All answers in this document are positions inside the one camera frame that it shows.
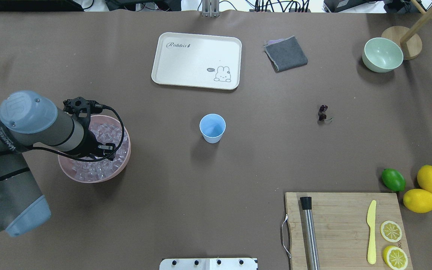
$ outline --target blue cup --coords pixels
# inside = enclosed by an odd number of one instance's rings
[[[221,116],[211,113],[201,119],[199,130],[201,130],[206,142],[214,144],[219,142],[221,137],[223,137],[224,130],[226,130],[226,122]]]

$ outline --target bowl of ice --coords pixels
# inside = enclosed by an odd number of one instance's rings
[[[120,143],[122,130],[120,122],[107,115],[91,115],[89,130],[100,143]],[[124,129],[121,147],[116,151],[113,161],[105,159],[97,162],[84,162],[58,156],[58,162],[65,175],[81,183],[99,183],[117,176],[126,167],[131,155],[131,141]]]

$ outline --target lemon slice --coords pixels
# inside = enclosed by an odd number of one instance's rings
[[[382,251],[382,258],[393,270],[404,270],[408,266],[408,256],[397,246],[387,246]]]
[[[382,237],[391,243],[396,243],[403,237],[401,227],[396,222],[386,220],[380,227]]]

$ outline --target knife handle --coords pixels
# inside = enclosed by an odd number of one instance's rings
[[[370,227],[369,245],[367,246],[367,262],[370,264],[376,263],[376,241],[374,238],[374,227]]]

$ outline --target yellow knife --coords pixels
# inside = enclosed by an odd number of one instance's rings
[[[367,262],[376,263],[376,241],[374,235],[374,226],[376,221],[376,201],[373,200],[367,209],[366,222],[369,226],[369,245],[367,246]]]

